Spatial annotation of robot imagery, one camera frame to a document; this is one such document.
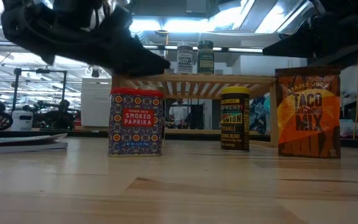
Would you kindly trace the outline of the blue cover book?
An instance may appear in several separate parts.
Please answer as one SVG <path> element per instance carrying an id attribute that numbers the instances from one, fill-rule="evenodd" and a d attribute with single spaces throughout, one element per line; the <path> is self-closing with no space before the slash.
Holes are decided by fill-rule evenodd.
<path id="1" fill-rule="evenodd" d="M 66 151 L 68 143 L 63 142 L 62 139 L 67 135 L 67 133 L 63 133 L 33 137 L 0 138 L 0 154 Z"/>

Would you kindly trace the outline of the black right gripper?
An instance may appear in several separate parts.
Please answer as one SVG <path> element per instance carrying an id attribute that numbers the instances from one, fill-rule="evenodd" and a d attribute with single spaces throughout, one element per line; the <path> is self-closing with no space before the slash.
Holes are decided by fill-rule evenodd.
<path id="1" fill-rule="evenodd" d="M 358 44 L 358 0 L 309 0 L 318 15 L 310 30 L 279 33 L 279 41 L 263 48 L 263 55 L 308 58 L 333 54 Z"/>

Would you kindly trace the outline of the orange taco seasoning packet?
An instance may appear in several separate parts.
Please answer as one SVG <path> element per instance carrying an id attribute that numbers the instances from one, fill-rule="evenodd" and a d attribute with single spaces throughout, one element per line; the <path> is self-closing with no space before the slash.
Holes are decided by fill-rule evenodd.
<path id="1" fill-rule="evenodd" d="M 280 156 L 341 157 L 340 74 L 332 66 L 276 69 Z"/>

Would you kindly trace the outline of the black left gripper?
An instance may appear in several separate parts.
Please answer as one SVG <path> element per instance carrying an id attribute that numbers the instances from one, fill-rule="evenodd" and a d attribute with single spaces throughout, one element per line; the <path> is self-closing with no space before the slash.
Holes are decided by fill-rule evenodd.
<path id="1" fill-rule="evenodd" d="M 170 68 L 168 60 L 131 36 L 132 17 L 126 8 L 77 6 L 73 17 L 79 33 L 73 41 L 73 59 L 113 67 L 114 73 L 130 77 L 160 75 Z"/>

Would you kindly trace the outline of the red lid smoked paprika tin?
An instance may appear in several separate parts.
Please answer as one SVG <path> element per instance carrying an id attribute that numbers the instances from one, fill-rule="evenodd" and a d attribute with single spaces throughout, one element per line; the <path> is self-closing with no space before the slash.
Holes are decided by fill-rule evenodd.
<path id="1" fill-rule="evenodd" d="M 117 87 L 111 90 L 110 100 L 108 155 L 161 155 L 163 93 Z"/>

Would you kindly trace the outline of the white cabinet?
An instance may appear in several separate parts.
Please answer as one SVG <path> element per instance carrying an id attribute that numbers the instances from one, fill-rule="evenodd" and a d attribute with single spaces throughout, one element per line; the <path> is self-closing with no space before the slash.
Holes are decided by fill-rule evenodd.
<path id="1" fill-rule="evenodd" d="M 110 78 L 83 78 L 81 82 L 81 124 L 107 128 L 110 115 Z"/>

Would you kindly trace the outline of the black aluminium table frame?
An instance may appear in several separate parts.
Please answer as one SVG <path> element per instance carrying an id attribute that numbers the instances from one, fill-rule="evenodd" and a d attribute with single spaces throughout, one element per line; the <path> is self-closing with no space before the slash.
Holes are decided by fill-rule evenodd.
<path id="1" fill-rule="evenodd" d="M 4 137 L 33 137 L 44 135 L 62 134 L 64 131 L 0 131 L 0 138 Z M 76 138 L 107 138 L 107 131 L 69 131 L 68 137 Z M 219 141 L 220 134 L 173 134 L 167 133 L 166 139 L 169 140 L 187 140 L 187 141 Z M 342 147 L 358 148 L 358 139 L 342 138 Z"/>

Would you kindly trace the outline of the long ceiling light bar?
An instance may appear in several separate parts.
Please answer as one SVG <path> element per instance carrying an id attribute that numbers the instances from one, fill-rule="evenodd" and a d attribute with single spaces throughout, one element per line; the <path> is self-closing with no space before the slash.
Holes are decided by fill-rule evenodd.
<path id="1" fill-rule="evenodd" d="M 149 50 L 176 50 L 178 47 L 174 45 L 144 45 Z M 213 47 L 215 52 L 233 52 L 233 53 L 252 53 L 261 54 L 263 49 L 253 48 L 230 48 L 230 47 Z"/>

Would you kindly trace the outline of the green lid spice jar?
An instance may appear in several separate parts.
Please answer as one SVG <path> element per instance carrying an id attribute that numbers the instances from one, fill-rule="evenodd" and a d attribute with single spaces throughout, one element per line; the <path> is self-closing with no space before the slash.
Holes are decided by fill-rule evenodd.
<path id="1" fill-rule="evenodd" d="M 198 42 L 198 73 L 214 73 L 214 44 L 210 40 Z"/>

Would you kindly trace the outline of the small white appliance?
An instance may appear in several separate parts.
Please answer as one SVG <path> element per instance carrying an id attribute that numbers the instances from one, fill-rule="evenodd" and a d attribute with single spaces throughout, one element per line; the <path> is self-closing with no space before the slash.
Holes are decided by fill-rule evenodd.
<path id="1" fill-rule="evenodd" d="M 24 110 L 15 110 L 12 112 L 11 131 L 31 131 L 33 112 Z"/>

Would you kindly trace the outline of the yellow lid onion spice jar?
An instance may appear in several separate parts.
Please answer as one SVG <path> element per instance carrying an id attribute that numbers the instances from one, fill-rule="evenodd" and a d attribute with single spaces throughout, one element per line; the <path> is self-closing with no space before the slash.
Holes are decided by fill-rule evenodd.
<path id="1" fill-rule="evenodd" d="M 249 152 L 249 89 L 228 86 L 221 94 L 221 149 Z"/>

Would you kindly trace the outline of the person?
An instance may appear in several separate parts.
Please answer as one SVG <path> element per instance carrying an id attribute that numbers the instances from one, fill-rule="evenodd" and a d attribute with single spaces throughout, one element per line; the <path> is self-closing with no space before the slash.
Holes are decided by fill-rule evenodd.
<path id="1" fill-rule="evenodd" d="M 191 108 L 188 104 L 188 100 L 179 98 L 171 105 L 169 109 L 169 118 L 178 129 L 186 129 L 188 128 L 188 117 L 190 113 Z"/>

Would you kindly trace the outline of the black background rig frame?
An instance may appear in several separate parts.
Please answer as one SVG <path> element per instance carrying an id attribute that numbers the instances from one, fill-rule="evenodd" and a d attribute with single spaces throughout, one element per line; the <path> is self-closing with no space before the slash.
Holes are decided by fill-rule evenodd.
<path id="1" fill-rule="evenodd" d="M 65 99 L 65 92 L 66 92 L 66 85 L 67 85 L 67 70 L 51 70 L 46 68 L 38 68 L 35 70 L 23 70 L 22 68 L 15 68 L 14 69 L 14 96 L 12 100 L 12 111 L 16 110 L 16 103 L 17 103 L 17 92 L 19 87 L 19 77 L 21 76 L 22 72 L 35 72 L 38 74 L 48 74 L 48 73 L 62 73 L 63 74 L 63 88 L 62 88 L 62 100 Z"/>

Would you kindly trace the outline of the pile of coloured clothes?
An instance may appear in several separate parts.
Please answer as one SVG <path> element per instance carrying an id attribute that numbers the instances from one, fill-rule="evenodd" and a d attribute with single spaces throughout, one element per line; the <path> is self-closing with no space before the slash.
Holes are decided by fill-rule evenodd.
<path id="1" fill-rule="evenodd" d="M 267 118 L 270 116 L 270 96 L 262 95 L 250 103 L 249 129 L 265 134 L 268 131 Z"/>

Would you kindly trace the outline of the white lid bagel seasoning jar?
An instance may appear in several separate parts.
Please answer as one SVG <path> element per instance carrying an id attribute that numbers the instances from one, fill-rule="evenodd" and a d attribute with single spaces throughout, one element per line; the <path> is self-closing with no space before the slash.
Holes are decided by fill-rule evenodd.
<path id="1" fill-rule="evenodd" d="M 177 73 L 193 73 L 193 48 L 188 45 L 177 47 Z"/>

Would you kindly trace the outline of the wooden slatted shelf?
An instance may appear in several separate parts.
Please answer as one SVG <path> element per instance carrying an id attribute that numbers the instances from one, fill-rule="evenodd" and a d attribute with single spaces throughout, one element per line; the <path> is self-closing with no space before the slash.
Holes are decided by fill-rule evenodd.
<path id="1" fill-rule="evenodd" d="M 210 99 L 218 100 L 225 86 L 244 86 L 250 90 L 249 98 L 254 99 L 266 93 L 271 97 L 270 141 L 251 140 L 250 143 L 267 146 L 278 146 L 278 125 L 275 77 L 255 75 L 207 75 L 207 74 L 169 74 L 144 77 L 116 75 L 112 78 L 112 87 L 138 88 L 141 84 L 161 85 L 166 99 Z"/>

